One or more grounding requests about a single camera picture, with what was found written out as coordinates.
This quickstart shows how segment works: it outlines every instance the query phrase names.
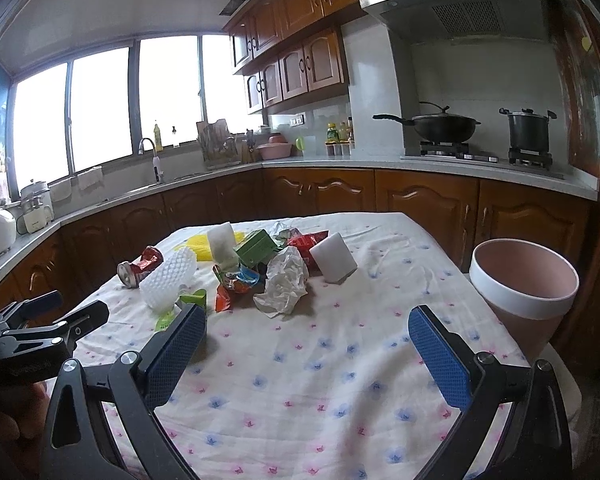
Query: metal screw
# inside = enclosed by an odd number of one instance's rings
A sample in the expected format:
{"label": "metal screw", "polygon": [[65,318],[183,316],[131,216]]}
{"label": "metal screw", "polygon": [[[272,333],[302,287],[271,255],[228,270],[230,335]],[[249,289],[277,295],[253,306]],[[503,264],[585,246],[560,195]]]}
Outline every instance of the metal screw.
{"label": "metal screw", "polygon": [[493,364],[495,360],[496,358],[489,352],[480,352],[478,354],[478,361],[480,361],[483,365]]}
{"label": "metal screw", "polygon": [[77,367],[77,365],[78,361],[76,361],[75,359],[69,359],[68,361],[65,361],[62,365],[62,370],[64,370],[65,372],[70,372],[71,370],[74,370],[75,367]]}
{"label": "metal screw", "polygon": [[136,354],[135,352],[125,352],[120,356],[120,360],[125,365],[135,363],[137,358],[138,354]]}
{"label": "metal screw", "polygon": [[540,368],[543,372],[550,372],[553,369],[551,363],[545,359],[538,359],[536,364],[538,364],[538,368]]}

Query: blue gripper pad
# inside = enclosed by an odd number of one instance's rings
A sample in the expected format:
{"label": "blue gripper pad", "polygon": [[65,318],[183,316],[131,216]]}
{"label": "blue gripper pad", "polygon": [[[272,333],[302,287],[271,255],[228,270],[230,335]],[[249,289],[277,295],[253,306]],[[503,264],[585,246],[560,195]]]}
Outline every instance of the blue gripper pad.
{"label": "blue gripper pad", "polygon": [[144,405],[149,410],[165,404],[205,337],[206,313],[198,305],[187,305],[164,332],[156,333],[141,351],[144,370]]}
{"label": "blue gripper pad", "polygon": [[408,327],[409,337],[446,403],[464,412],[471,403],[469,370],[419,307],[409,314]]}

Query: ceiling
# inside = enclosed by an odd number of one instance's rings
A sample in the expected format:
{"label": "ceiling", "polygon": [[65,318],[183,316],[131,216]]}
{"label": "ceiling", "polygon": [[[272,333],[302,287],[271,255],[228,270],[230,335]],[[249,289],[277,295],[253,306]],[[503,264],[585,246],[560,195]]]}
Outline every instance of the ceiling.
{"label": "ceiling", "polygon": [[219,32],[229,0],[30,0],[0,38],[0,62],[17,75],[77,49],[137,34]]}

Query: countertop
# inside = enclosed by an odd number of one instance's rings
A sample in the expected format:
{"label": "countertop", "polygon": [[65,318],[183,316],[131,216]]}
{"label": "countertop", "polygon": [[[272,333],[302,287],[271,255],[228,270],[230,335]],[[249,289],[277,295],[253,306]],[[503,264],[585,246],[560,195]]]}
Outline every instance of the countertop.
{"label": "countertop", "polygon": [[338,157],[298,156],[277,160],[264,160],[254,164],[242,164],[240,166],[222,168],[221,170],[207,171],[205,173],[181,178],[165,184],[153,184],[151,186],[141,187],[140,189],[129,191],[120,197],[105,200],[65,215],[62,218],[57,218],[40,231],[30,235],[19,236],[11,249],[0,256],[0,281],[11,272],[25,256],[44,240],[49,238],[53,233],[57,232],[63,225],[70,224],[71,222],[86,216],[155,193],[187,186],[219,176],[255,170],[257,168],[370,168],[375,170],[429,171],[433,173],[490,178],[503,182],[512,182],[514,184],[524,184],[526,186],[539,187],[579,196],[587,200],[597,200],[598,198],[597,190],[588,186],[579,179],[576,174],[561,174],[562,178],[555,178],[549,174],[529,173],[524,170],[512,168],[512,166],[506,162],[497,164],[475,164],[454,159],[439,160],[438,158],[433,159],[417,156],[404,160],[398,155],[359,155],[356,153],[351,156]]}

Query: white tablecloth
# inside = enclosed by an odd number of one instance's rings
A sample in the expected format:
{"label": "white tablecloth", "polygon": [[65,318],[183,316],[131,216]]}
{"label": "white tablecloth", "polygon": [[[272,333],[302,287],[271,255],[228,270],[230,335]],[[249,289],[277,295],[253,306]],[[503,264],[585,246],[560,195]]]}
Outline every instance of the white tablecloth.
{"label": "white tablecloth", "polygon": [[[213,312],[218,281],[200,263],[208,292],[206,358],[184,372],[156,413],[203,480],[413,478],[459,415],[446,405],[407,331],[410,310],[427,304],[475,351],[525,365],[484,300],[435,241],[400,213],[343,213],[291,219],[303,233],[340,232],[359,268],[341,285],[309,279],[292,316],[253,308]],[[235,231],[273,221],[234,224]],[[158,244],[173,248],[208,228],[185,228]],[[156,315],[117,276],[85,302],[109,305],[109,322],[78,343],[84,365],[141,349]],[[501,406],[468,478],[486,466],[508,406]],[[118,414],[107,416],[130,469],[141,470]]]}

